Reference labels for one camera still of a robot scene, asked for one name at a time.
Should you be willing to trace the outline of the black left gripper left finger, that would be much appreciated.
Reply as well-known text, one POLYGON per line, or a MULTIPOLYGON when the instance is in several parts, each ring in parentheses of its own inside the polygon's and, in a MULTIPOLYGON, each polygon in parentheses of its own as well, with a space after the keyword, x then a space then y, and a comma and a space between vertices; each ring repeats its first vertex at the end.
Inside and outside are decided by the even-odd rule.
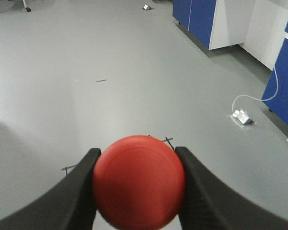
POLYGON ((0 230, 90 230, 96 217, 92 172, 101 155, 92 148, 57 185, 0 220, 0 230))

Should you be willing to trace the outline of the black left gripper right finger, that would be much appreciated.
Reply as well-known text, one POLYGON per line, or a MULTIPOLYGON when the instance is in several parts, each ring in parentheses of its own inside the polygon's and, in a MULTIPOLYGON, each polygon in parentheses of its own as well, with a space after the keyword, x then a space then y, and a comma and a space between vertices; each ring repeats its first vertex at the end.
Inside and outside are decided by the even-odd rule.
POLYGON ((186 176, 179 220, 184 230, 288 230, 288 220, 246 199, 210 172, 186 147, 176 147, 186 176))

